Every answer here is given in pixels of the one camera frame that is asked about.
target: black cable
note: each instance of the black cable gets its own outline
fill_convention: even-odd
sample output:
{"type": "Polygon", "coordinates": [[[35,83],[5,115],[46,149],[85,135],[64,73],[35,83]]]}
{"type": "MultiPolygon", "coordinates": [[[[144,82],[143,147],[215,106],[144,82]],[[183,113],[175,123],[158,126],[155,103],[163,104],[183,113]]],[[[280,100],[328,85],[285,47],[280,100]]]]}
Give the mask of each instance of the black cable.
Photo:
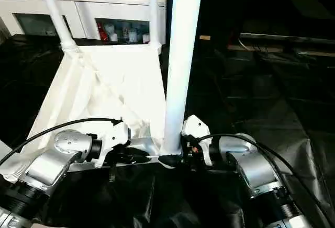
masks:
{"type": "Polygon", "coordinates": [[[9,152],[7,155],[5,155],[1,160],[0,160],[0,166],[7,160],[9,159],[15,152],[19,151],[20,149],[22,149],[27,143],[30,143],[31,141],[35,140],[36,138],[39,138],[42,135],[45,135],[51,131],[54,131],[56,129],[60,129],[62,127],[65,126],[69,126],[75,123],[80,123],[80,122],[91,122],[91,121],[103,121],[103,122],[112,122],[114,125],[118,124],[119,122],[122,122],[121,120],[115,120],[112,118],[85,118],[85,119],[78,119],[78,120],[74,120],[74,121],[70,121],[70,122],[66,122],[66,123],[62,123],[60,125],[56,125],[52,128],[46,129],[30,138],[28,138],[27,140],[25,140],[22,144],[20,144],[19,146],[17,146],[15,149],[13,149],[11,152],[9,152]]]}
{"type": "MultiPolygon", "coordinates": [[[[304,181],[302,180],[302,178],[299,176],[299,174],[295,171],[295,169],[291,166],[291,164],[289,164],[288,161],[286,161],[285,158],[283,158],[282,156],[280,156],[277,152],[275,152],[274,150],[272,150],[271,148],[265,146],[264,144],[260,143],[260,142],[254,142],[244,136],[241,135],[235,135],[235,134],[224,134],[224,133],[220,133],[220,134],[211,134],[211,135],[206,135],[203,136],[201,138],[196,138],[196,141],[200,142],[202,140],[205,140],[207,138],[213,138],[215,136],[229,136],[232,138],[238,138],[241,140],[244,140],[246,142],[249,142],[250,144],[256,146],[260,151],[263,152],[263,154],[267,154],[267,152],[271,153],[272,155],[276,156],[280,161],[282,161],[282,163],[291,171],[291,173],[293,174],[293,176],[295,176],[297,178],[297,180],[299,181],[299,183],[302,185],[302,187],[304,188],[304,190],[308,193],[308,195],[312,198],[312,200],[314,201],[314,203],[317,205],[317,207],[319,208],[319,210],[322,212],[323,216],[325,217],[325,219],[327,220],[327,222],[329,223],[330,227],[335,228],[334,224],[332,223],[332,221],[330,220],[330,218],[328,217],[325,209],[323,208],[321,202],[319,199],[316,198],[316,196],[310,191],[310,189],[306,186],[306,184],[304,183],[304,181]]],[[[268,161],[271,163],[271,165],[273,165],[273,168],[276,170],[276,173],[278,174],[278,176],[280,177],[282,183],[285,183],[284,181],[284,177],[282,175],[282,172],[280,171],[279,167],[277,166],[277,164],[274,162],[274,160],[267,154],[266,158],[268,159],[268,161]]]]}

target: glass cabinet door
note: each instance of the glass cabinet door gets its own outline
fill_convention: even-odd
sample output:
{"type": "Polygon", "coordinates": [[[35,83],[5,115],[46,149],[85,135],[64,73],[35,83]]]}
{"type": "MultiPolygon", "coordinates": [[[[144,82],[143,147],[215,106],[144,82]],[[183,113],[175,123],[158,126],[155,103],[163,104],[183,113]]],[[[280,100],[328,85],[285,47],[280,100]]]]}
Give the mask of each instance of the glass cabinet door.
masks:
{"type": "Polygon", "coordinates": [[[115,43],[148,43],[149,22],[141,20],[120,20],[95,18],[100,39],[115,43]]]}
{"type": "MultiPolygon", "coordinates": [[[[56,29],[52,23],[50,15],[41,14],[14,14],[21,29],[26,35],[34,36],[57,36],[56,29]]],[[[65,23],[70,31],[66,17],[63,15],[65,23]]]]}

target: red bottle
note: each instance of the red bottle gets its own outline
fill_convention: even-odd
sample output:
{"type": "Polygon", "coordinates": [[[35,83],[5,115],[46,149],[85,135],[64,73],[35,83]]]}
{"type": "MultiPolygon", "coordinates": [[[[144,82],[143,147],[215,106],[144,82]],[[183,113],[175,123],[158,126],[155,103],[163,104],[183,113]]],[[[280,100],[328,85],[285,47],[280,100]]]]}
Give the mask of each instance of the red bottle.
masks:
{"type": "Polygon", "coordinates": [[[108,35],[106,34],[106,32],[103,30],[103,26],[101,25],[101,23],[98,23],[98,30],[99,30],[99,35],[100,35],[100,39],[102,41],[108,41],[108,35]]]}

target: white pole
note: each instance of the white pole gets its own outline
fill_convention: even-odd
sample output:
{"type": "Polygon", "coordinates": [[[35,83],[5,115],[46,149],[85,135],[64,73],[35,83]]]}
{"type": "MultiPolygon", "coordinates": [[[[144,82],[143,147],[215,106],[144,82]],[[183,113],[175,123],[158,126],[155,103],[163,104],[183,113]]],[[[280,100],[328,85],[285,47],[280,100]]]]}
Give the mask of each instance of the white pole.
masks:
{"type": "Polygon", "coordinates": [[[70,32],[65,24],[62,15],[59,13],[55,0],[46,0],[50,10],[52,22],[56,28],[64,52],[78,51],[78,47],[71,38],[70,32]]]}
{"type": "Polygon", "coordinates": [[[180,154],[189,73],[200,0],[173,0],[162,155],[180,154]]]}
{"type": "Polygon", "coordinates": [[[150,45],[158,49],[158,54],[161,53],[162,44],[158,36],[158,4],[157,0],[149,0],[149,30],[150,30],[150,45]]]}

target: small object on cabinet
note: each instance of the small object on cabinet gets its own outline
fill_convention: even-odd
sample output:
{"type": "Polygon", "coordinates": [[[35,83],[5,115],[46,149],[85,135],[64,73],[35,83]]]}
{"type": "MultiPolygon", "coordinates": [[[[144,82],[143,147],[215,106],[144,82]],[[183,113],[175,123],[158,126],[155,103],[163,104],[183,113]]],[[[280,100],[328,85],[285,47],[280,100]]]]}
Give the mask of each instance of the small object on cabinet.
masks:
{"type": "Polygon", "coordinates": [[[135,28],[129,30],[129,42],[136,43],[137,42],[137,32],[135,28]]]}
{"type": "Polygon", "coordinates": [[[103,30],[103,26],[101,25],[101,23],[98,23],[98,31],[99,31],[99,35],[100,35],[100,39],[102,41],[108,41],[108,35],[106,34],[106,32],[103,30]]]}
{"type": "Polygon", "coordinates": [[[115,27],[113,24],[104,24],[105,32],[108,34],[109,39],[113,36],[115,33],[115,27]]]}
{"type": "Polygon", "coordinates": [[[129,22],[122,23],[122,33],[123,33],[124,41],[129,40],[129,28],[130,28],[129,22]]]}
{"type": "Polygon", "coordinates": [[[143,43],[148,43],[150,41],[150,35],[148,33],[145,33],[143,35],[143,43]]]}
{"type": "Polygon", "coordinates": [[[110,39],[112,42],[117,42],[117,41],[118,41],[117,33],[114,33],[109,39],[110,39]]]}

